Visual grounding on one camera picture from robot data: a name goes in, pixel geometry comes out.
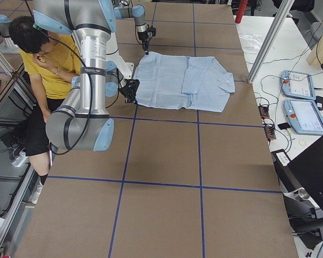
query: person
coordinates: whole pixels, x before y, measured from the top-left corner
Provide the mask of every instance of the person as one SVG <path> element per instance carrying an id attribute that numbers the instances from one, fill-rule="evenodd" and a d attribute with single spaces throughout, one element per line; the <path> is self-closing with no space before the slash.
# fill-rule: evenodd
<path id="1" fill-rule="evenodd" d="M 20 48 L 25 71 L 29 74 L 31 88 L 37 100 L 29 118 L 25 143 L 26 156 L 40 177 L 32 203 L 37 203 L 50 170 L 49 140 L 45 125 L 71 90 L 71 81 L 80 74 L 78 49 L 70 35 L 61 35 L 34 28 L 31 16 L 19 16 L 9 26 L 13 42 Z"/>

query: shirt sleeve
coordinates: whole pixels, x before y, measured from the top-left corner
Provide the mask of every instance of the shirt sleeve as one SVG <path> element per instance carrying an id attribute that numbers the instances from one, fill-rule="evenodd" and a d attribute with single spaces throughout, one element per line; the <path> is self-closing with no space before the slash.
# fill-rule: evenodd
<path id="1" fill-rule="evenodd" d="M 37 68 L 36 68 L 36 63 L 33 61 L 33 56 L 30 53 L 25 53 L 21 49 L 19 50 L 20 55 L 23 58 L 23 63 L 24 63 L 24 70 L 29 74 L 29 75 L 34 75 L 34 74 L 39 74 Z"/>

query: sock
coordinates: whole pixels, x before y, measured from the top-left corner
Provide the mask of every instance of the sock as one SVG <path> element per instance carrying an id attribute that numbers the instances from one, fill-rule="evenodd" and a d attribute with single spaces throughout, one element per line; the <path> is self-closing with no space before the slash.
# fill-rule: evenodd
<path id="1" fill-rule="evenodd" d="M 46 179 L 47 179 L 48 174 L 44 175 L 44 176 L 39 176 L 41 178 L 41 184 L 44 185 Z"/>

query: white table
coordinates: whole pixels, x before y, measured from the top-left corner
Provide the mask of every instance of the white table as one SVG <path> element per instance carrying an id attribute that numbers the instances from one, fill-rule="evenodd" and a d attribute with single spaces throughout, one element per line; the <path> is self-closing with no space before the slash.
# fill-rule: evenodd
<path id="1" fill-rule="evenodd" d="M 262 40 L 264 40 L 272 21 L 272 17 L 244 16 L 241 23 L 237 24 L 236 26 L 239 34 L 255 33 L 261 35 Z M 241 41 L 241 43 L 243 49 L 247 47 L 246 42 Z M 310 50 L 307 46 L 307 43 L 305 42 L 303 36 L 300 34 L 293 20 L 291 18 L 286 18 L 264 62 L 270 62 L 272 60 L 279 59 L 293 59 L 296 56 L 299 57 L 293 60 L 281 60 L 274 61 L 272 63 L 265 63 L 264 65 L 262 65 L 256 79 L 253 82 L 256 97 L 259 97 L 261 95 L 262 97 L 268 99 L 270 103 L 277 102 L 276 98 L 262 91 L 261 79 L 264 91 L 275 96 L 279 96 L 278 105 L 274 104 L 269 106 L 269 115 L 276 125 L 287 121 L 287 118 L 283 111 L 283 100 L 286 99 L 286 97 L 283 96 L 282 93 L 280 94 L 281 83 L 280 78 L 278 78 L 281 76 L 283 70 L 293 70 L 309 74 L 320 73 L 318 75 L 312 76 L 312 79 L 315 88 L 323 88 L 323 70 L 320 67 L 312 67 L 308 65 L 306 58 L 309 53 Z M 254 62 L 256 56 L 257 54 L 244 51 L 244 57 L 249 70 L 252 67 L 252 64 L 250 63 Z M 323 97 L 322 90 L 316 90 L 315 93 L 316 95 Z M 291 159 L 296 157 L 299 153 L 301 153 L 304 149 L 306 149 L 310 144 L 312 144 L 319 138 L 319 136 L 315 135 L 297 134 L 293 129 L 288 129 L 288 131 L 290 132 L 290 138 L 292 139 L 292 147 L 287 154 Z M 285 149 L 287 146 L 286 138 L 283 137 L 279 132 L 276 132 L 276 138 L 276 140 L 270 142 L 270 151 Z M 305 257 L 308 252 L 312 252 L 311 257 L 317 256 L 321 244 L 318 244 L 313 251 L 307 249 L 298 237 L 295 237 L 294 241 L 297 245 L 299 257 Z M 320 257 L 323 258 L 323 250 L 321 251 Z"/>

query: robotic arm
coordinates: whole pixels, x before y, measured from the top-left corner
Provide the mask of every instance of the robotic arm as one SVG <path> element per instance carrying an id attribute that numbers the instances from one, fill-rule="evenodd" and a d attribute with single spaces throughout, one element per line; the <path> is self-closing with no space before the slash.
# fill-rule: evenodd
<path id="1" fill-rule="evenodd" d="M 142 48 L 146 55 L 149 54 L 149 44 L 152 37 L 156 36 L 156 28 L 149 26 L 145 19 L 145 7 L 138 4 L 134 7 L 126 7 L 120 5 L 114 8 L 115 17 L 117 19 L 134 18 L 135 28 L 138 33 L 139 40 L 142 41 Z"/>
<path id="2" fill-rule="evenodd" d="M 111 0 L 87 0 L 85 8 L 83 0 L 35 0 L 33 12 L 39 27 L 73 35 L 83 64 L 80 78 L 74 78 L 73 89 L 48 119 L 50 141 L 67 150 L 108 149 L 114 121 L 105 105 L 106 80 L 117 78 L 119 83 L 124 78 L 124 88 L 133 95 L 138 87 L 138 82 L 131 80 L 132 68 L 118 54 Z M 107 61 L 107 53 L 114 53 L 110 57 L 116 61 Z"/>

